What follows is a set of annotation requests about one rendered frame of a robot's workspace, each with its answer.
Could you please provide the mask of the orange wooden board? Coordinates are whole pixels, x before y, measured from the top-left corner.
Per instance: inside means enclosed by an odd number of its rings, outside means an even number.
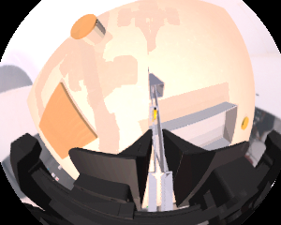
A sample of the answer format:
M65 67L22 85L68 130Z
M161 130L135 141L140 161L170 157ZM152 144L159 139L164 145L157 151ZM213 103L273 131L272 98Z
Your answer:
M72 147L84 147L98 138L62 82L51 94L38 126L61 158L68 157L68 150Z

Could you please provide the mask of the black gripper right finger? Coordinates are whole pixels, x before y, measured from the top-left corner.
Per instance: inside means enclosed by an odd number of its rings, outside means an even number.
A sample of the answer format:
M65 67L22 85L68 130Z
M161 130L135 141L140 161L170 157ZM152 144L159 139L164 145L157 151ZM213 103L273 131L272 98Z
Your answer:
M173 194L175 207L188 206L188 200L200 190L214 168L228 164L248 153L249 141L243 140L218 150L205 150L179 138L174 132L163 128L164 157L168 172L173 173Z

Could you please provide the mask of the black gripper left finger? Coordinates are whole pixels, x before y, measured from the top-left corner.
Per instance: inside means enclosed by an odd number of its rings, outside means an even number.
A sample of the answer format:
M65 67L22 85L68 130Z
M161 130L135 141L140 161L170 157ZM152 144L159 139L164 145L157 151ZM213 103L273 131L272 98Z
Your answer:
M137 209L141 210L147 188L149 161L153 150L153 131L148 128L122 153L99 153L81 147L72 147L68 156L78 173L85 173L108 181L129 184Z

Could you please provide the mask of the white canister with orange lid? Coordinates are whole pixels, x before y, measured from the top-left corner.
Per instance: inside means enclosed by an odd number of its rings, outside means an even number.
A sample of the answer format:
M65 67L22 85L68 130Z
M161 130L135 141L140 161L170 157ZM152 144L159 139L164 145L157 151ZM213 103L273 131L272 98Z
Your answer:
M70 29L70 37L87 46L98 45L98 42L103 40L104 35L106 35L104 25L93 14L81 16Z

